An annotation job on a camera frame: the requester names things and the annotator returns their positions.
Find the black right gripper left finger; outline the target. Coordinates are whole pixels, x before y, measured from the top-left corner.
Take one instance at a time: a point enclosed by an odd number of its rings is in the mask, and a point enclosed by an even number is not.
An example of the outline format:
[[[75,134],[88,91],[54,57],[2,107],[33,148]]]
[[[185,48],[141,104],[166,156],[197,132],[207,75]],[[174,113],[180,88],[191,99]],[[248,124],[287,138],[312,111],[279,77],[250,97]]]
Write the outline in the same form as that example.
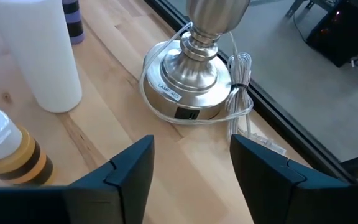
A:
[[[142,224],[154,154],[146,135],[70,185],[0,187],[0,224]]]

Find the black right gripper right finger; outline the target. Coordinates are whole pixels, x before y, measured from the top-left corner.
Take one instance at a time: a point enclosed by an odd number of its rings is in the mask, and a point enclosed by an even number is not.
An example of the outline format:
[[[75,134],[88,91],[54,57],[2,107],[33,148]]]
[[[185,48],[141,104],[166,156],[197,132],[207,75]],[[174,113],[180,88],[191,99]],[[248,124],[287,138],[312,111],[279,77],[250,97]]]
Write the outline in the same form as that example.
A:
[[[348,184],[238,134],[230,154],[255,224],[358,224],[358,157],[342,163]]]

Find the small ochre paint bottle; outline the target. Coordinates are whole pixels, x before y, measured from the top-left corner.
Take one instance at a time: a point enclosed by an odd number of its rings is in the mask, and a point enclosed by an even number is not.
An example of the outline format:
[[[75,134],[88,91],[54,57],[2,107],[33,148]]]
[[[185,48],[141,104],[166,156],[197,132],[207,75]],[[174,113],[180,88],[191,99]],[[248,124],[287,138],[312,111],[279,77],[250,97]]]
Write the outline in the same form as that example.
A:
[[[23,127],[0,110],[0,179],[12,185],[50,185],[51,159]]]

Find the large white paint bottle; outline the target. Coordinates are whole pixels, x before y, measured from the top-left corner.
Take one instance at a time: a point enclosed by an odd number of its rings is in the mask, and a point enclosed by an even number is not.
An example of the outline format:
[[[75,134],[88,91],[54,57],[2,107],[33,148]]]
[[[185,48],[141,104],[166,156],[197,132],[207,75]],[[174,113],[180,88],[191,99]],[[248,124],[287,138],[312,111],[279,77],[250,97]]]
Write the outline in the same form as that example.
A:
[[[0,0],[0,33],[37,103],[70,111],[82,89],[61,0]]]

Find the small purple paint bottle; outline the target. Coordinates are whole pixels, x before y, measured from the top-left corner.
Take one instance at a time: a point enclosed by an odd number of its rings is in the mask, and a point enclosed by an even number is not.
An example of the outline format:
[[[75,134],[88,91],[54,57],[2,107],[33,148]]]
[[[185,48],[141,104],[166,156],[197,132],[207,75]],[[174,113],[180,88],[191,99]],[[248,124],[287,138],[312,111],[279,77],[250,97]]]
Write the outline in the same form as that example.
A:
[[[71,44],[79,44],[85,39],[79,0],[62,0],[62,6],[70,42]]]

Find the silver table lamp white shade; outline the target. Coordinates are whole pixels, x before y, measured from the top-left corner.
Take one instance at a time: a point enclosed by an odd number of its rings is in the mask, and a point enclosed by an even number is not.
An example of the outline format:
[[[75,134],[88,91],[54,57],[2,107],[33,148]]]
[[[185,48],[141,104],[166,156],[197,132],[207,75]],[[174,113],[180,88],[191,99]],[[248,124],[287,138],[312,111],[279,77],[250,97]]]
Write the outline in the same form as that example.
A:
[[[249,72],[234,53],[218,57],[218,39],[240,23],[250,0],[186,0],[189,23],[180,38],[153,46],[144,58],[143,98],[172,123],[207,123],[227,110],[230,117],[248,113]]]

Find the black equipment box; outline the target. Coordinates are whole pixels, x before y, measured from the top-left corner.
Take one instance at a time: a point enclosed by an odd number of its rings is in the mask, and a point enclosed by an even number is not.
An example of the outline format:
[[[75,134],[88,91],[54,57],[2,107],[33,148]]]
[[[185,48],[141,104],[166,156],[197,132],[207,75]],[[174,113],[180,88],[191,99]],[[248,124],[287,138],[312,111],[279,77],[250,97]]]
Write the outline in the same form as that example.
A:
[[[358,54],[358,0],[339,0],[306,43],[338,68]]]

